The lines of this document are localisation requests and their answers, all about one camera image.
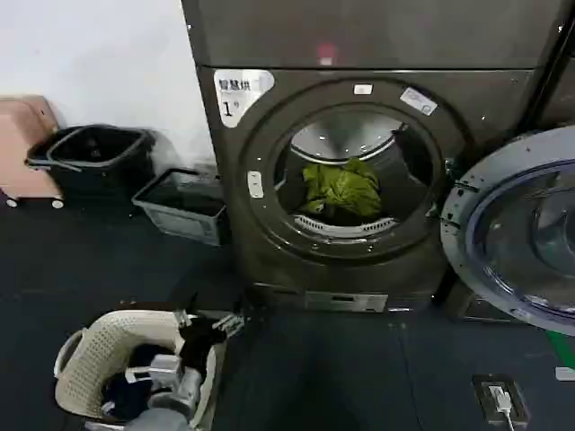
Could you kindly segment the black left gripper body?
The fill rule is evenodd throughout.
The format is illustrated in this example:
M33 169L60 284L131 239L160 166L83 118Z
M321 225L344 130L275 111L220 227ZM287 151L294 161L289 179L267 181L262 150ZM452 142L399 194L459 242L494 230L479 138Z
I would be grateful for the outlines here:
M210 349L218 343L218 329L214 321L205 318L192 319L190 325L180 326L183 339L179 356L184 365L205 365Z

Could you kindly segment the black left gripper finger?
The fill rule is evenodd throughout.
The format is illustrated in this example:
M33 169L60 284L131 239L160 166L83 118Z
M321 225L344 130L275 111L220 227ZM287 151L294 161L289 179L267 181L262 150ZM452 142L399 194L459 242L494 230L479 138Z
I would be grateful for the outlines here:
M242 314L230 313L212 325L213 330L223 333L226 337L234 337L243 330L245 318Z
M175 300L174 318L178 323L179 329L188 328L192 324L192 318L197 310L198 292Z

